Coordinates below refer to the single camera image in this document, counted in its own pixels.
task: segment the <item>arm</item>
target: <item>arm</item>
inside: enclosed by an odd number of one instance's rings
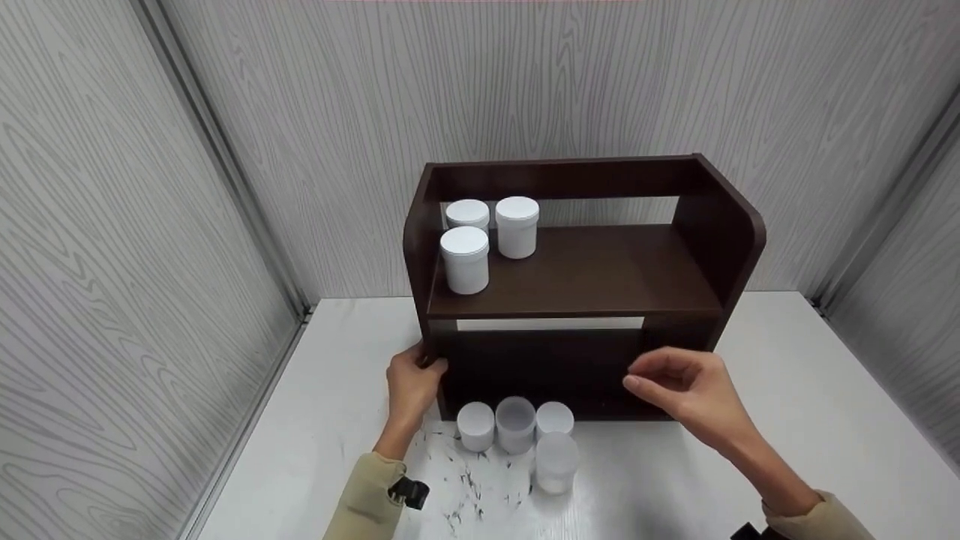
[[[720,356],[663,348],[641,355],[624,386],[736,467],[763,500],[770,527],[792,540],[872,540],[835,497],[810,488],[763,439]]]
[[[407,472],[402,459],[423,422],[423,413],[437,397],[446,361],[420,369],[420,343],[394,356],[387,368],[390,413],[373,451],[357,460],[333,512],[324,540],[390,540],[400,520],[402,503],[387,495]]]

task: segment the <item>wooden shelf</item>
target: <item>wooden shelf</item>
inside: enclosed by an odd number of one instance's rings
[[[474,295],[450,291],[438,260],[427,317],[716,316],[722,310],[670,225],[542,228],[537,236],[532,256],[512,260],[496,251],[492,233],[490,285]]]
[[[678,197],[669,225],[540,228],[511,260],[492,231],[490,284],[453,294],[440,256],[441,203]],[[621,380],[664,345],[711,351],[766,243],[756,210],[703,156],[427,163],[403,227],[403,256],[427,362],[446,357],[440,412],[512,395],[560,401],[578,420],[659,420]],[[642,328],[461,331],[456,320],[643,317]]]
[[[444,410],[523,396],[563,402],[577,420],[669,419],[620,382],[644,349],[640,329],[462,331],[438,346],[458,362],[441,383]]]

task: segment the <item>white table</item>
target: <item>white table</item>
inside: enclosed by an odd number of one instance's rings
[[[419,337],[410,299],[324,300],[206,522],[203,540],[317,540],[386,413],[384,369]],[[960,538],[960,479],[798,293],[747,293],[717,347],[757,425],[878,539]],[[724,539],[756,493],[675,423],[579,423],[572,494],[530,492],[532,453],[458,450],[428,419],[408,454],[431,487],[396,538]]]

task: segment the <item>wood grain wall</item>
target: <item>wood grain wall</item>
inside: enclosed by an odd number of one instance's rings
[[[830,322],[960,472],[960,143]]]
[[[750,287],[812,292],[960,79],[955,0],[164,3],[313,301],[409,294],[426,161],[694,151],[766,219]]]
[[[175,538],[294,328],[129,2],[0,2],[0,538]]]

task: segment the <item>translucent plastic container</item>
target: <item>translucent plastic container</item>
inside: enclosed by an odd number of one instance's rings
[[[560,402],[547,402],[537,409],[537,438],[547,433],[570,435],[573,431],[573,412]]]
[[[533,404],[513,396],[496,406],[496,440],[507,454],[523,454],[534,446],[537,410]]]
[[[446,225],[450,228],[476,227],[487,232],[490,225],[490,207],[476,199],[461,199],[446,207]]]
[[[561,495],[573,489],[580,451],[573,437],[565,433],[545,434],[537,442],[534,479],[545,493]]]
[[[496,240],[500,255],[528,258],[537,251],[540,205],[528,197],[507,197],[496,204]]]
[[[490,241],[476,227],[457,227],[440,237],[446,284],[457,294],[476,294],[490,283]]]
[[[464,405],[457,413],[460,442],[471,452],[485,452],[493,446],[493,409],[480,402]]]

